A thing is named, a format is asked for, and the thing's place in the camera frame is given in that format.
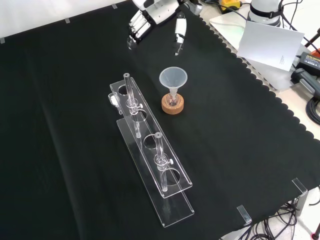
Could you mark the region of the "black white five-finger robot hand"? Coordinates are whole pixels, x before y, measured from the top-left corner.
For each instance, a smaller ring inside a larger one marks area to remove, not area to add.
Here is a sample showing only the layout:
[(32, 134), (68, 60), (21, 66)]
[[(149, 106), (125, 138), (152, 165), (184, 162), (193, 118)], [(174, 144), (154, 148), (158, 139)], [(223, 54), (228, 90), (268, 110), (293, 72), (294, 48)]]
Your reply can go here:
[(184, 45), (187, 31), (187, 20), (179, 0), (134, 0), (138, 11), (128, 23), (129, 37), (127, 47), (134, 49), (144, 37), (156, 26), (161, 25), (172, 17), (176, 17), (174, 55), (178, 56)]

